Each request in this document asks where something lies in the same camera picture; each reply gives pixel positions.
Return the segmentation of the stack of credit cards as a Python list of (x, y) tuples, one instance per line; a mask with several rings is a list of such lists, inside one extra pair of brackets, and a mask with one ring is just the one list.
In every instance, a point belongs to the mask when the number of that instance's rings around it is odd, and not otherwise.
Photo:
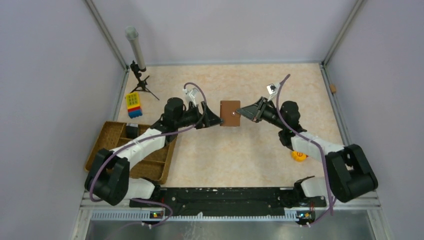
[(139, 136), (139, 125), (136, 123), (127, 123), (125, 126), (125, 136), (128, 139), (135, 139)]

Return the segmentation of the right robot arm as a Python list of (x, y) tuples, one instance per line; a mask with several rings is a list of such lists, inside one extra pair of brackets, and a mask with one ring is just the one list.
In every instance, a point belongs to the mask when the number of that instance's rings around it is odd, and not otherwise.
[(307, 206), (314, 197), (326, 195), (328, 189), (337, 200), (347, 203), (378, 188), (379, 182), (363, 149), (357, 144), (331, 143), (307, 132), (300, 125), (301, 114), (296, 102), (285, 101), (277, 109), (271, 100), (261, 97), (236, 112), (255, 123), (266, 121), (280, 128), (281, 144), (294, 154), (325, 161), (325, 177), (302, 180), (300, 188), (293, 192), (297, 205)]

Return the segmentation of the woven straw divided tray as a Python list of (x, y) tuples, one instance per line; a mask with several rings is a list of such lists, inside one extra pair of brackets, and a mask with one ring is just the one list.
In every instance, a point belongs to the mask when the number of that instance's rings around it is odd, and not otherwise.
[[(93, 145), (86, 160), (84, 170), (89, 172), (96, 153), (100, 149), (114, 149), (128, 143), (131, 139), (127, 137), (126, 123), (106, 121)], [(169, 169), (177, 140), (174, 139), (165, 147), (154, 151), (131, 168), (129, 176), (132, 178), (147, 178), (160, 185), (166, 183)]]

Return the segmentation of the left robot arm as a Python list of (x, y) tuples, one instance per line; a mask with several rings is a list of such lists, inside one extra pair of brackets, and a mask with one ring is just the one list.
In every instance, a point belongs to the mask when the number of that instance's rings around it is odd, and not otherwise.
[(160, 193), (155, 185), (146, 179), (130, 177), (131, 169), (148, 155), (169, 145), (179, 133), (191, 129), (203, 129), (223, 123), (223, 119), (213, 113), (207, 103), (199, 106), (178, 97), (167, 100), (160, 118), (143, 134), (121, 147), (100, 149), (91, 164), (84, 188), (93, 202), (105, 201), (115, 206), (125, 198), (131, 198), (131, 191), (139, 194), (149, 207), (160, 202)]

